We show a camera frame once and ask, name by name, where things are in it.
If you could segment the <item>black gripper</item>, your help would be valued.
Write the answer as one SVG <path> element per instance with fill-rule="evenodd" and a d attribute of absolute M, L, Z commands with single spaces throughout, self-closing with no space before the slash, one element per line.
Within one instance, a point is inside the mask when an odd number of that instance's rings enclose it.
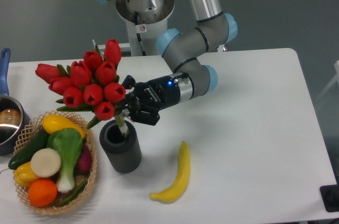
<path fill-rule="evenodd" d="M 127 75 L 121 85 L 132 89 L 131 111 L 124 109 L 121 115 L 131 121 L 155 126 L 160 120 L 160 110 L 179 103 L 181 93 L 175 75 L 167 75 L 147 82 L 138 82 Z"/>

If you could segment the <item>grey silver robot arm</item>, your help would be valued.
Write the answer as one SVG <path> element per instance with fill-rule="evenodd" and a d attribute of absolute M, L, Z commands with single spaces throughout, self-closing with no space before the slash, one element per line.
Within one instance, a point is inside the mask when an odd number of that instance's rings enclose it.
<path fill-rule="evenodd" d="M 112 0 L 97 0 L 106 3 Z M 170 29 L 167 20 L 174 0 L 113 0 L 128 31 L 128 48 L 133 56 L 161 56 L 171 74 L 136 83 L 131 76 L 123 82 L 129 91 L 117 104 L 117 114 L 134 122 L 155 125 L 159 111 L 213 91 L 216 71 L 202 65 L 198 57 L 222 50 L 237 34 L 234 18 L 222 11 L 219 0 L 190 0 L 197 26 L 188 33 Z"/>

